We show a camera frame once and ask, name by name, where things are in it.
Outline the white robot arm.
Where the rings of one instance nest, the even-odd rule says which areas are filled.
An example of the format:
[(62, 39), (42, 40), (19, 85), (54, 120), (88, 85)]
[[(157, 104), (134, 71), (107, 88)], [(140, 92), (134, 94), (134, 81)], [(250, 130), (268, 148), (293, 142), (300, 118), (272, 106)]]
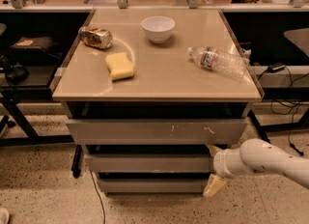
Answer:
[(241, 175), (276, 174), (309, 188), (309, 160), (293, 156), (261, 139), (248, 139), (237, 149), (219, 149), (208, 145), (214, 173), (203, 196), (211, 197), (228, 180)]

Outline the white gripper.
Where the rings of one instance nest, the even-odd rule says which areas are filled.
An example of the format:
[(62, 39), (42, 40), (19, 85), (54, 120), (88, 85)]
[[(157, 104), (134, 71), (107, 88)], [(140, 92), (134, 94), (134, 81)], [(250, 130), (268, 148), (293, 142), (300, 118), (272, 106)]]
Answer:
[(221, 150), (212, 144), (208, 145), (208, 149), (210, 155), (214, 156), (213, 169), (217, 175), (210, 175), (203, 192), (204, 197), (212, 197), (220, 191), (227, 183), (225, 179), (232, 179), (245, 172), (239, 149)]

